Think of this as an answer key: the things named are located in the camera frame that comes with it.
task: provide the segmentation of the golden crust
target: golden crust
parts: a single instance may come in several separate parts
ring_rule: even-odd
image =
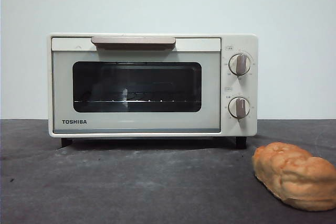
[[[327,160],[277,142],[257,148],[252,162],[256,177],[284,203],[307,211],[336,207],[336,169]]]

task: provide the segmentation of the control knob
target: control knob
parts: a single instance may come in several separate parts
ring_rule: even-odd
[[[229,61],[230,71],[237,75],[242,76],[250,70],[250,59],[246,54],[233,55]]]
[[[235,97],[230,101],[228,109],[233,117],[242,119],[250,112],[250,104],[242,97]]]

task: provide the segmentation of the oven window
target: oven window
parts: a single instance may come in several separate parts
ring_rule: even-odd
[[[197,62],[79,61],[72,68],[77,112],[196,112],[202,69]]]

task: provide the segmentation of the white toaster oven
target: white toaster oven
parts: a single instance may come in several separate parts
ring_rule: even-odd
[[[258,39],[248,34],[52,34],[49,134],[70,139],[257,132]]]

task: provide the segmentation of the table surface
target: table surface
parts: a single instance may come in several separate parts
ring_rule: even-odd
[[[1,120],[2,223],[336,223],[336,209],[296,210],[254,177],[255,149],[276,141],[336,165],[336,120],[259,120],[246,150],[234,138],[60,148],[46,120]]]

